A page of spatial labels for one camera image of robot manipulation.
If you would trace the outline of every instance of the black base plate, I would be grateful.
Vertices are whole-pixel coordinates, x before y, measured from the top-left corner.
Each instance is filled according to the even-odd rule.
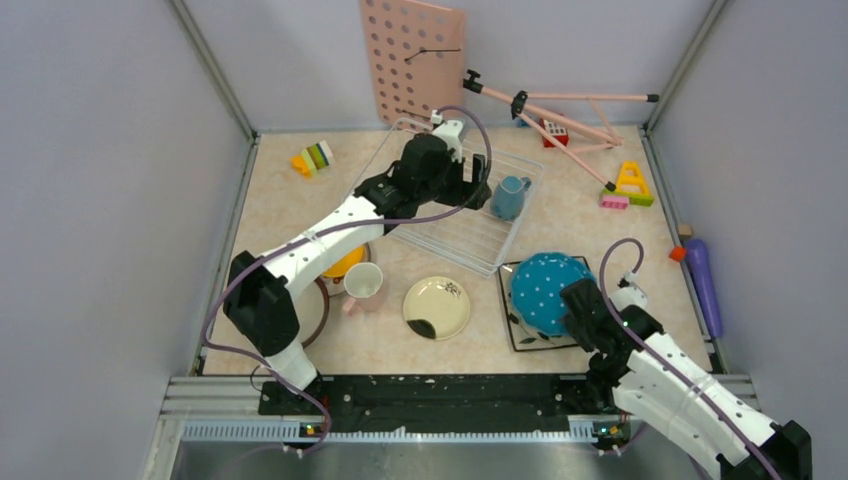
[[[307,393],[327,407],[335,432],[561,432],[569,414],[618,413],[590,387],[582,375],[338,375]],[[260,415],[320,414],[277,382],[262,394]]]

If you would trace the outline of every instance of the gray wall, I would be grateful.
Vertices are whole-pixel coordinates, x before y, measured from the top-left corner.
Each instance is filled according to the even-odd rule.
[[[0,6],[0,478],[137,478],[246,153],[166,2]]]
[[[812,433],[816,478],[845,477],[846,19],[841,0],[735,2],[656,135],[731,364]]]
[[[189,0],[254,128],[378,127],[356,0]],[[466,63],[504,92],[659,93],[710,2],[439,0],[468,15]],[[467,94],[490,124],[509,108]],[[598,122],[590,109],[559,103]],[[647,119],[649,104],[609,104],[611,121]]]

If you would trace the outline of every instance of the yellow bowl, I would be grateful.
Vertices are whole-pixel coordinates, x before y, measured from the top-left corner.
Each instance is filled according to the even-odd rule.
[[[350,267],[356,265],[357,263],[362,261],[362,257],[365,256],[365,245],[356,247],[342,257],[341,260],[336,262],[335,265],[330,267],[326,272],[324,272],[324,276],[328,278],[339,278],[344,277]]]

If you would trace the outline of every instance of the speckled floor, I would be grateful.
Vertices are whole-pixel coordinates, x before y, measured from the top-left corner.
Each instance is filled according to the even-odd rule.
[[[622,147],[582,157],[601,174],[615,179],[621,163],[637,161],[653,181],[636,127],[618,127]],[[386,135],[385,131],[316,132],[264,135],[256,158],[234,254],[260,253],[298,235],[338,204],[359,171]],[[476,132],[470,135],[474,139]],[[703,337],[695,318],[683,274],[668,259],[672,241],[662,206],[631,206],[624,211],[598,207],[600,185],[556,149],[546,149],[529,129],[500,128],[490,132],[498,150],[544,165],[544,177],[525,212],[506,261],[522,260],[540,251],[585,256],[597,274],[603,253],[621,237],[640,239],[646,258],[639,284],[648,295],[648,311],[681,348],[704,368],[709,367]],[[326,140],[335,161],[312,179],[304,179],[289,158],[305,146]],[[573,145],[580,145],[575,138]],[[347,317],[344,295],[334,297],[327,326],[306,353],[323,374],[356,373],[570,373],[583,372],[589,355],[578,348],[515,353],[508,343],[496,276],[483,278],[396,239],[372,244],[375,261],[389,282],[389,296],[375,313]],[[635,248],[622,248],[610,263],[617,280],[635,261]],[[426,340],[412,332],[401,317],[407,290],[431,275],[450,277],[471,298],[471,319],[457,336]],[[230,321],[219,314],[212,338],[219,343],[252,348]],[[210,351],[207,374],[248,374],[255,362],[238,355]]]

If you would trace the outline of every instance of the purple toy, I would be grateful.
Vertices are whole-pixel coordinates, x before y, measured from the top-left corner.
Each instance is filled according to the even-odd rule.
[[[701,311],[704,313],[707,330],[713,338],[721,337],[724,334],[724,327],[721,323],[721,313],[718,311],[718,300],[715,296],[713,275],[710,272],[710,254],[707,251],[707,245],[703,240],[693,238],[686,242],[685,247],[686,263],[689,265],[689,271],[695,281],[695,291],[698,293],[698,301],[701,304]]]

